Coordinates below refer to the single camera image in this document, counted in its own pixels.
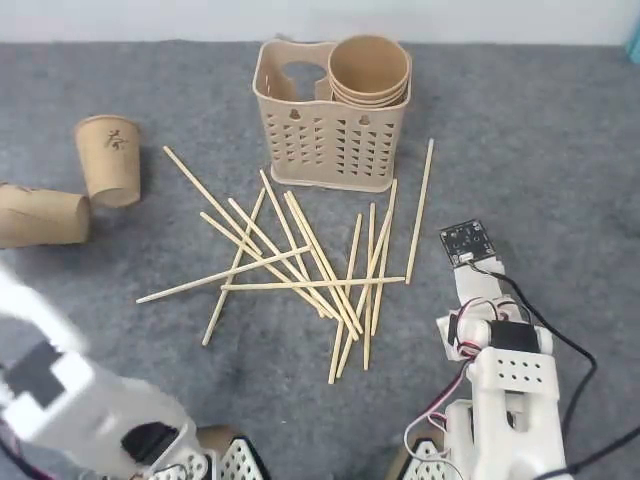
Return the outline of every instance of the black cable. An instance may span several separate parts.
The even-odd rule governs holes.
[[[553,470],[551,472],[543,473],[542,475],[538,475],[533,480],[548,480],[549,478],[558,477],[560,475],[565,475],[567,473],[570,475],[577,475],[578,473],[580,473],[580,471],[583,468],[588,467],[589,465],[592,465],[599,460],[602,460],[604,457],[606,457],[610,453],[613,453],[619,448],[624,447],[627,443],[633,441],[638,436],[640,436],[640,425],[637,426],[635,429],[631,430],[629,433],[618,438],[617,440],[614,440],[604,448],[598,450],[595,453],[592,453],[584,460],[581,460],[576,463],[572,463],[571,465],[568,465],[565,468],[560,468],[558,470]]]
[[[496,307],[500,308],[504,305],[515,305],[516,307],[518,307],[518,309],[522,309],[524,310],[524,313],[527,314],[527,323],[529,325],[531,325],[533,323],[533,319],[531,318],[531,312],[529,311],[529,309],[523,305],[519,305],[518,302],[514,301],[514,300],[505,300],[503,302],[500,302],[499,304],[496,305]]]
[[[49,477],[46,474],[43,474],[40,470],[35,468],[33,465],[31,465],[21,456],[16,455],[16,453],[13,450],[11,450],[11,447],[9,447],[9,445],[7,445],[4,442],[4,440],[1,438],[0,438],[0,450],[2,450],[2,452],[7,456],[7,458],[11,460],[11,462],[16,467],[18,467],[18,469],[27,477],[33,480],[51,480],[51,477]]]
[[[488,272],[486,270],[481,270],[471,262],[469,263],[469,266],[473,270],[475,270],[476,272],[483,273],[485,275],[490,275],[490,276],[492,276],[494,278],[497,278],[498,280],[502,280],[503,282],[508,283],[511,286],[511,288],[513,288],[513,291],[516,292],[516,295],[518,295],[518,297],[520,298],[520,301],[522,301],[524,306],[527,307],[531,311],[531,313],[533,313],[533,315],[538,319],[538,321],[542,325],[545,326],[545,328],[547,330],[549,330],[551,333],[553,333],[556,337],[558,337],[560,340],[562,340],[568,346],[573,348],[580,355],[585,357],[589,361],[589,363],[591,364],[591,367],[589,368],[589,371],[585,374],[584,377],[582,377],[582,380],[580,381],[580,383],[576,387],[575,391],[573,392],[573,395],[571,396],[571,400],[569,401],[569,406],[567,407],[567,411],[565,412],[564,418],[562,419],[562,437],[565,439],[565,441],[567,441],[567,439],[569,438],[569,430],[570,430],[570,427],[571,427],[571,420],[573,419],[573,415],[575,413],[576,407],[578,406],[578,400],[580,400],[580,397],[582,396],[582,393],[584,392],[585,387],[587,386],[589,381],[595,375],[596,370],[598,370],[598,362],[597,362],[596,358],[589,351],[587,351],[586,349],[582,348],[576,342],[574,342],[570,338],[566,337],[564,334],[559,332],[553,325],[551,325],[544,318],[544,316],[538,311],[538,309],[536,307],[534,307],[531,304],[531,302],[529,302],[529,300],[527,299],[525,294],[522,292],[522,290],[520,289],[520,286],[515,282],[515,280],[512,280],[511,278],[507,277],[506,275],[504,275],[502,273]]]

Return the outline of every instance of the white wire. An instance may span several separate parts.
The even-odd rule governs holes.
[[[429,421],[429,423],[446,435],[447,434],[447,430],[442,425],[440,425],[438,422],[436,422],[431,415],[429,415],[427,417],[427,420]]]
[[[420,462],[425,462],[425,463],[444,463],[446,465],[449,465],[458,474],[458,476],[460,477],[460,480],[465,480],[464,476],[462,475],[462,472],[460,472],[458,467],[451,460],[442,457],[443,452],[434,453],[434,454],[428,455],[426,457],[423,457],[423,456],[418,455],[417,453],[415,453],[413,451],[413,449],[409,446],[409,433],[420,422],[423,422],[425,419],[429,419],[431,414],[433,412],[435,412],[444,403],[444,401],[447,400],[453,394],[453,392],[456,391],[456,389],[462,383],[462,379],[464,378],[464,373],[466,372],[468,366],[469,366],[468,363],[465,364],[464,368],[462,369],[462,371],[458,375],[458,378],[456,379],[456,382],[449,389],[449,391],[446,392],[446,394],[443,395],[442,398],[440,398],[437,402],[435,402],[433,405],[431,405],[431,407],[428,408],[426,412],[424,412],[422,415],[420,415],[418,418],[416,418],[413,422],[411,422],[407,426],[407,428],[404,430],[404,447],[407,449],[407,452],[409,453],[409,455],[412,458],[414,458],[416,460],[419,460]]]

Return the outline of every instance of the wire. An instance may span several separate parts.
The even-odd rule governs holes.
[[[0,450],[2,450],[6,457],[27,477],[33,480],[54,480],[48,473],[31,465],[22,455],[7,445],[2,438],[0,438]]]
[[[604,457],[606,457],[610,453],[615,452],[619,448],[622,448],[625,445],[627,445],[629,442],[635,440],[638,436],[640,436],[640,425],[634,428],[633,430],[631,430],[629,433],[618,438],[617,440],[614,440],[604,448],[601,448],[595,453],[592,453],[584,460],[581,460],[576,463],[572,463],[571,465],[568,465],[565,468],[560,468],[558,470],[553,470],[551,472],[543,473],[542,475],[538,475],[533,480],[547,480],[549,478],[558,477],[560,475],[565,475],[567,473],[570,475],[577,475],[585,467],[588,467],[598,462],[599,460],[602,460]]]
[[[505,305],[515,305],[516,307],[521,308],[527,314],[527,323],[530,324],[530,325],[533,323],[532,322],[532,318],[531,318],[531,310],[529,310],[524,305],[520,305],[515,300],[504,300],[504,301],[500,302],[499,304],[497,304],[496,307],[500,308],[500,307],[503,307]]]
[[[488,272],[487,270],[482,270],[478,268],[473,262],[469,262],[469,266],[476,272],[484,273],[485,275],[490,275],[494,278],[497,278],[498,280],[502,280],[503,282],[508,283],[511,286],[511,288],[513,288],[513,291],[516,292],[516,295],[520,298],[522,303],[531,311],[531,313],[533,313],[533,315],[538,319],[538,321],[547,328],[547,330],[553,333],[556,337],[558,337],[560,340],[562,340],[564,343],[566,343],[568,346],[570,346],[580,355],[585,357],[591,364],[589,371],[585,374],[584,377],[582,377],[582,380],[580,381],[575,391],[573,392],[573,395],[571,396],[571,400],[569,401],[569,406],[567,407],[567,411],[565,412],[564,418],[562,419],[562,436],[566,441],[569,438],[571,421],[573,420],[573,415],[575,413],[576,407],[578,406],[578,400],[580,400],[580,397],[582,396],[584,389],[586,388],[587,384],[593,378],[596,371],[598,370],[598,362],[596,358],[589,351],[587,351],[586,349],[578,345],[576,342],[574,342],[570,338],[566,337],[564,334],[559,332],[558,329],[556,329],[553,325],[551,325],[544,318],[544,316],[538,311],[538,309],[536,309],[531,304],[531,302],[529,302],[529,300],[527,299],[525,294],[522,292],[522,290],[520,289],[520,286],[515,282],[515,280],[512,280],[511,278],[507,277],[502,273]]]
[[[418,416],[418,418],[412,421],[404,431],[404,446],[412,458],[419,460],[420,462],[445,463],[455,470],[455,472],[457,473],[457,475],[460,477],[461,480],[465,480],[464,476],[462,475],[462,472],[460,472],[458,467],[451,460],[443,458],[441,456],[442,452],[431,454],[426,457],[423,457],[417,454],[416,452],[414,452],[413,449],[409,446],[409,434],[411,433],[411,430],[413,430],[416,427],[416,425],[418,425],[420,422],[424,421],[425,419],[429,419],[431,415],[436,413],[436,410],[444,403],[444,401],[447,398],[449,398],[453,394],[453,392],[456,391],[456,389],[460,386],[460,383],[462,383],[464,374],[467,371],[467,367],[470,365],[470,363],[471,363],[471,360],[464,361],[464,363],[462,364],[462,367],[460,368],[460,371],[456,374],[456,376],[449,383],[449,385],[447,385],[445,389],[436,396],[436,398],[429,404],[429,406],[424,411],[424,413],[422,413],[420,416]]]

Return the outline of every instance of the circuit board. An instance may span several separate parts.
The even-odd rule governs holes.
[[[440,230],[440,240],[453,268],[496,254],[480,220],[469,220]]]

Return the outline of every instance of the plastic basket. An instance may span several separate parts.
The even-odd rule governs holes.
[[[271,176],[290,185],[383,192],[393,180],[411,81],[390,107],[364,109],[334,102],[326,76],[316,82],[315,100],[298,101],[295,85],[282,68],[307,62],[326,72],[334,46],[273,40],[260,49],[253,91],[271,155]]]

